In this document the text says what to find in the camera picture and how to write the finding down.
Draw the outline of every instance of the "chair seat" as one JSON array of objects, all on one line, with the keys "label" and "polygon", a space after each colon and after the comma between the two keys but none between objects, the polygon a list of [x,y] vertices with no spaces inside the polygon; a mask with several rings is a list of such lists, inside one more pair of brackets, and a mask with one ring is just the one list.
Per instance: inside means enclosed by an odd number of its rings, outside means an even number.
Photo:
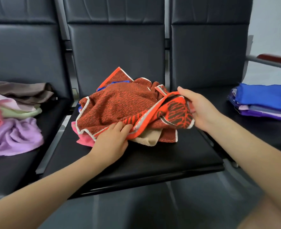
[{"label": "chair seat", "polygon": [[281,121],[266,117],[242,116],[227,101],[234,86],[193,89],[210,100],[224,115],[228,116],[252,134],[281,150]]},{"label": "chair seat", "polygon": [[35,175],[36,167],[55,137],[71,104],[72,101],[69,99],[60,99],[42,105],[43,112],[36,117],[44,138],[41,147],[15,156],[0,156],[0,199],[27,185],[29,179]]},{"label": "chair seat", "polygon": [[[90,147],[76,143],[71,122],[75,109],[43,176],[54,173],[88,154]],[[134,142],[115,164],[85,185],[79,194],[102,193],[223,170],[223,161],[193,127],[178,130],[177,143],[149,147]]]}]

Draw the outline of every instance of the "metal armrest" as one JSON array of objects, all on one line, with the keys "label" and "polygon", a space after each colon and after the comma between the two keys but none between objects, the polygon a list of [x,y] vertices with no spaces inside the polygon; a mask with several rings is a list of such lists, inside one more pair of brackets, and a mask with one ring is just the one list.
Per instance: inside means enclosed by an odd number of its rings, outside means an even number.
[{"label": "metal armrest", "polygon": [[246,59],[252,62],[258,62],[265,65],[275,66],[281,68],[281,56],[260,54],[257,57],[253,55],[246,55]]}]

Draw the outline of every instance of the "black leather chair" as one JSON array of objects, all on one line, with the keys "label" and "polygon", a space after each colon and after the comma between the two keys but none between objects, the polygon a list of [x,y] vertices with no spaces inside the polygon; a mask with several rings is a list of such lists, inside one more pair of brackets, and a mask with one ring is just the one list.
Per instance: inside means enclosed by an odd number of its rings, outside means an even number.
[{"label": "black leather chair", "polygon": [[0,157],[0,198],[33,180],[35,170],[72,104],[52,0],[0,0],[0,81],[48,82],[58,100],[42,104],[37,124],[45,143],[28,153]]},{"label": "black leather chair", "polygon": [[[164,0],[64,0],[80,97],[91,95],[120,66],[132,78],[165,82]],[[75,109],[70,122],[75,121]],[[70,126],[43,176],[86,155]],[[129,142],[123,157],[83,186],[75,196],[223,170],[222,159],[192,128],[177,143],[154,147]]]},{"label": "black leather chair", "polygon": [[171,87],[191,89],[281,150],[281,121],[241,116],[227,101],[242,81],[253,0],[171,0]]}]

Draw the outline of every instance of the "wall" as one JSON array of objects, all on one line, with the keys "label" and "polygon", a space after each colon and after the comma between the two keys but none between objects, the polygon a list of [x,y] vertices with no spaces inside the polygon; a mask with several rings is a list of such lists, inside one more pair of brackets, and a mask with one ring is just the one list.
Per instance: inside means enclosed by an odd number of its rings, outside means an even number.
[{"label": "wall", "polygon": [[[281,0],[254,0],[248,34],[254,36],[251,55],[281,56]],[[244,82],[281,84],[281,68],[249,62]]]}]

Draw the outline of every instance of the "person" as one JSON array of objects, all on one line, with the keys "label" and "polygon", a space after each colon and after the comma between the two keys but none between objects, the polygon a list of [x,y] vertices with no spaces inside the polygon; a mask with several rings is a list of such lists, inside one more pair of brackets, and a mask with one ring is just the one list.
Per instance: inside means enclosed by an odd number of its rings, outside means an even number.
[{"label": "person", "polygon": [[[195,126],[210,134],[266,194],[238,228],[281,229],[281,151],[222,115],[204,96],[181,87],[178,91],[195,108]],[[131,128],[122,122],[112,124],[89,154],[0,199],[0,228],[39,227],[83,184],[123,155]]]}]

